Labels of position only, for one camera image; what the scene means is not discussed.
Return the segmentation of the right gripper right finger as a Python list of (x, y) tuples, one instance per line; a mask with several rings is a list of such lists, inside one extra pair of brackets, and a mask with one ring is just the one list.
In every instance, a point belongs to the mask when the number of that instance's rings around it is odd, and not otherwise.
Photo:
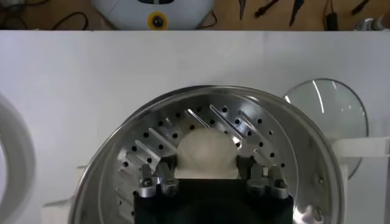
[(288, 198), (288, 185), (279, 166), (257, 163), (253, 156), (237, 156), (239, 177), (246, 180), (247, 190), (255, 197)]

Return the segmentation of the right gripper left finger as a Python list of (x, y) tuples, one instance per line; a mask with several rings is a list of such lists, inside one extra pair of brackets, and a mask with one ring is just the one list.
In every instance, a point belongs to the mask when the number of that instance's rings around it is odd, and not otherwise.
[(158, 186), (160, 186), (160, 191), (165, 196), (173, 196), (178, 193), (179, 181), (172, 174), (167, 163), (159, 163), (154, 174), (152, 174), (152, 169), (148, 164), (143, 164), (139, 171), (138, 194), (140, 197), (156, 196)]

